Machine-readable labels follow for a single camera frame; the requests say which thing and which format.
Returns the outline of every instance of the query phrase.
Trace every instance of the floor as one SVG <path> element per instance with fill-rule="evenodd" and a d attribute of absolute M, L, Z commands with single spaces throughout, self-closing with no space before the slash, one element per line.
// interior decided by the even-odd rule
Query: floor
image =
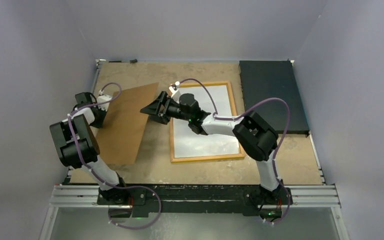
<path fill-rule="evenodd" d="M 109 82 L 117 82 L 123 89 L 158 82 L 157 95 L 161 91 L 168 91 L 169 84 L 186 78 L 196 78 L 202 82 L 230 81 L 237 112 L 244 112 L 238 63 L 106 62 L 99 74 L 96 89 Z M 115 90 L 108 87 L 105 92 Z M 117 171 L 127 183 L 258 184 L 260 181 L 255 161 L 248 156 L 239 160 L 170 163 L 169 148 L 169 126 L 148 121 L 135 164 L 110 165 L 110 168 Z M 309 137 L 288 134 L 277 155 L 277 164 L 287 185 L 322 184 Z M 77 169 L 72 173 L 71 182 L 94 181 Z"/>

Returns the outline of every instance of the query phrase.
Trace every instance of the white wall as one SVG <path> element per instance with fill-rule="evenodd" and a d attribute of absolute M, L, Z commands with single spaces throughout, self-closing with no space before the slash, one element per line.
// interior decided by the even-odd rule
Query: white wall
<path fill-rule="evenodd" d="M 384 1 L 329 0 L 294 70 L 351 238 L 384 240 Z"/>
<path fill-rule="evenodd" d="M 36 240 L 66 169 L 49 125 L 91 87 L 94 58 L 65 3 L 0 0 L 0 240 Z"/>
<path fill-rule="evenodd" d="M 67 0 L 96 58 L 295 59 L 327 0 Z"/>

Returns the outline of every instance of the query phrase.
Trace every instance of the framed whiteboard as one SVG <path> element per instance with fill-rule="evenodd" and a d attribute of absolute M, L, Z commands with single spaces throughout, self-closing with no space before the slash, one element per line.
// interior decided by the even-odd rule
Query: framed whiteboard
<path fill-rule="evenodd" d="M 231 83 L 228 81 L 205 82 L 220 116 L 236 116 Z M 214 106 L 207 92 L 199 84 L 182 84 L 181 94 L 193 94 L 202 110 L 214 113 Z M 243 159 L 245 151 L 234 136 L 220 134 L 197 135 L 188 122 L 170 121 L 170 160 L 172 163 Z"/>

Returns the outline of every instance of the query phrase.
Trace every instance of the gray partition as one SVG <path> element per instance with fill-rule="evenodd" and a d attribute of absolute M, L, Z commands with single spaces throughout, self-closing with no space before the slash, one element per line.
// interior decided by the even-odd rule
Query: gray partition
<path fill-rule="evenodd" d="M 241 214 L 162 213 L 160 219 L 143 230 L 128 230 L 108 224 L 107 208 L 59 208 L 52 240 L 338 240 L 335 218 L 329 207 L 291 208 L 289 215 L 275 226 L 259 217 Z M 126 224 L 140 226 L 149 218 L 128 219 Z"/>

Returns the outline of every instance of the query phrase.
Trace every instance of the black panel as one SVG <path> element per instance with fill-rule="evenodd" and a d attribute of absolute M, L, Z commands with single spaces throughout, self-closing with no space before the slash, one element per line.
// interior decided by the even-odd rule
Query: black panel
<path fill-rule="evenodd" d="M 267 98 L 281 98 L 289 105 L 287 133 L 308 134 L 310 131 L 290 61 L 240 61 L 245 110 Z M 255 111 L 278 133 L 285 129 L 286 111 L 281 102 L 268 102 Z"/>

